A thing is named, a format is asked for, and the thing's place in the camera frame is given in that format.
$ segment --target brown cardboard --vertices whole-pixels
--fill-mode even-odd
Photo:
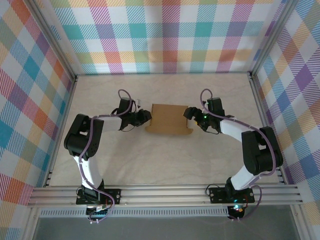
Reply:
[[[187,127],[184,112],[188,106],[152,104],[152,119],[145,130],[154,134],[189,135],[193,129]]]

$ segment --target purple cable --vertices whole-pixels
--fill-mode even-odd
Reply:
[[[90,146],[90,143],[91,143],[91,141],[92,141],[92,137],[93,137],[93,136],[92,136],[92,133],[93,133],[93,130],[94,130],[94,119],[106,118],[106,117],[119,117],[119,116],[124,115],[124,114],[126,114],[127,112],[129,112],[129,110],[130,110],[130,108],[131,108],[131,106],[132,106],[132,98],[131,98],[129,92],[127,92],[127,91],[124,90],[124,89],[119,89],[119,90],[118,90],[118,96],[119,96],[120,99],[121,99],[120,92],[125,92],[125,93],[128,95],[129,100],[130,100],[129,107],[128,107],[124,112],[119,113],[119,114],[102,114],[102,115],[98,115],[98,116],[93,116],[93,117],[91,118],[91,121],[90,121],[90,132],[89,132],[88,142],[87,142],[86,146],[84,147],[83,151],[82,151],[82,152],[80,153],[80,155],[79,155],[79,169],[80,169],[80,174],[81,174],[81,177],[83,178],[83,180],[85,181],[85,183],[88,184],[88,186],[90,186],[93,190],[97,191],[97,192],[100,193],[100,194],[103,194],[103,195],[107,196],[107,197],[110,198],[111,201],[112,201],[112,205],[111,205],[109,211],[107,212],[107,214],[106,214],[103,218],[101,218],[100,220],[98,220],[98,219],[96,220],[96,223],[97,223],[97,224],[100,223],[101,221],[105,220],[105,219],[108,217],[108,215],[114,210],[114,208],[115,208],[115,199],[114,199],[110,194],[108,194],[108,193],[106,193],[106,192],[104,192],[104,191],[101,191],[101,190],[95,188],[95,186],[93,186],[93,185],[87,180],[87,178],[86,178],[86,176],[85,176],[85,173],[84,173],[84,169],[83,169],[83,167],[82,167],[82,157],[84,156],[84,154],[85,154],[86,151],[88,150],[88,148],[89,148],[89,146]],[[90,215],[89,215],[89,220],[90,220],[91,223],[93,222],[93,220],[91,219],[91,216],[90,216]]]
[[[248,217],[250,217],[259,207],[260,203],[261,203],[261,199],[262,199],[262,188],[259,185],[253,185],[252,188],[258,188],[260,191],[260,196],[259,196],[259,200],[256,203],[256,205],[254,206],[253,210],[251,212],[249,212],[247,215],[245,215],[243,218],[241,219],[247,219]]]
[[[252,130],[254,130],[254,131],[257,131],[257,132],[263,137],[263,139],[265,140],[265,142],[266,142],[266,144],[267,144],[267,146],[268,146],[268,148],[269,148],[269,150],[270,150],[270,152],[271,152],[271,157],[272,157],[272,170],[271,170],[271,172],[269,172],[269,173],[262,173],[261,176],[271,176],[272,174],[274,174],[275,171],[276,171],[276,156],[275,156],[275,152],[274,152],[274,150],[273,150],[273,148],[272,148],[272,146],[271,146],[271,143],[270,143],[269,139],[267,138],[267,136],[266,136],[262,131],[260,131],[258,128],[254,127],[254,126],[251,126],[251,125],[249,125],[249,124],[247,124],[247,123],[245,123],[245,122],[243,122],[243,121],[239,121],[239,120],[234,119],[234,118],[228,118],[228,117],[225,117],[225,116],[216,115],[216,114],[210,112],[210,111],[206,108],[205,104],[203,103],[203,99],[202,99],[202,96],[203,96],[203,94],[204,94],[205,91],[208,91],[208,92],[210,93],[211,98],[213,97],[213,93],[212,93],[212,91],[211,91],[210,89],[205,88],[205,89],[202,90],[202,92],[201,92],[201,94],[200,94],[200,102],[201,102],[201,105],[202,105],[203,109],[204,109],[208,114],[210,114],[210,115],[212,115],[212,116],[214,116],[214,117],[216,117],[216,118],[220,118],[220,119],[224,119],[224,120],[228,120],[228,121],[232,121],[232,122],[241,124],[241,125],[249,128],[249,129],[252,129]],[[259,179],[259,176],[256,177],[254,180],[252,180],[252,181],[250,182],[250,184],[255,183],[258,179]]]

